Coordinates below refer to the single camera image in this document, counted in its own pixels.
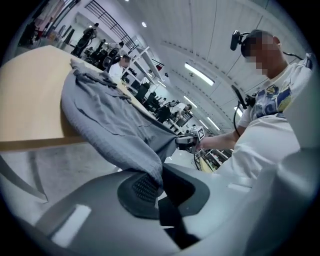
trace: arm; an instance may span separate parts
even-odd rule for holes
[[[240,135],[242,135],[246,127],[238,126],[237,127],[238,132]],[[237,143],[239,139],[239,135],[234,130],[233,132],[229,132],[226,134],[221,134],[214,137],[205,137],[196,147],[199,149],[216,149],[216,150],[223,150],[223,149],[233,149],[235,147],[235,144]]]

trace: headset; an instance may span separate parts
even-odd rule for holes
[[[232,38],[231,38],[231,44],[230,44],[230,49],[232,51],[235,51],[237,49],[237,46],[238,45],[243,45],[244,43],[244,40],[243,40],[243,37],[247,34],[250,34],[251,32],[244,32],[244,33],[240,33],[238,30],[235,30],[232,34]],[[298,55],[296,54],[293,54],[293,53],[287,53],[285,51],[282,51],[285,55],[288,55],[288,56],[294,56],[296,58],[298,58],[299,60],[303,60],[301,57],[299,57]],[[310,69],[312,69],[312,62],[311,60],[307,60],[307,63],[306,63],[306,66]],[[244,99],[242,98],[241,96],[241,93],[240,91],[234,86],[234,85],[231,85],[231,88],[233,89],[234,93],[236,94],[236,96],[238,97],[238,105],[235,109],[235,112],[234,112],[234,115],[233,115],[233,126],[234,126],[234,129],[236,131],[236,133],[238,134],[238,136],[240,137],[241,135],[239,134],[238,132],[238,129],[237,129],[237,126],[236,126],[236,114],[237,114],[237,111],[240,107],[240,105],[242,105],[242,108],[244,110],[247,109],[247,107],[253,107],[255,104],[256,104],[256,94],[253,94],[252,96],[250,95],[246,95],[245,96],[245,101]]]

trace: gray garment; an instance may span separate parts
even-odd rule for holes
[[[176,150],[176,134],[148,116],[98,73],[71,59],[61,94],[63,112],[107,161],[150,174],[162,186],[162,162]]]

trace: fluorescent light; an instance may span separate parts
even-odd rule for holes
[[[206,126],[204,122],[202,122],[201,120],[199,120],[199,121],[200,121],[201,124],[204,125],[205,128],[207,128],[209,130],[208,126]]]
[[[162,84],[164,87],[166,87],[162,82],[160,82],[159,80],[158,80],[158,82],[160,83],[160,84]]]
[[[190,70],[192,73],[195,73],[198,77],[200,77],[204,81],[206,81],[210,86],[212,86],[215,83],[215,81],[212,81],[209,77],[207,77],[205,74],[203,74],[199,70],[195,69],[193,66],[190,66],[188,63],[185,63],[184,67]]]
[[[209,117],[207,117],[207,119],[214,125],[214,127],[220,131],[219,127],[214,123],[214,121],[212,121]]]
[[[195,108],[197,108],[196,104],[194,104],[190,99],[188,99],[186,96],[183,96],[188,102],[190,102],[192,105],[194,105]]]
[[[242,117],[242,114],[243,114],[243,113],[242,113],[242,111],[241,111],[240,108],[238,108],[238,110],[236,111],[236,113],[237,113],[240,117]]]

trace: gray pants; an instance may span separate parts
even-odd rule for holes
[[[162,186],[162,163],[176,150],[177,136],[131,104],[106,72],[72,59],[71,66],[61,95],[70,124],[108,162],[146,172]]]

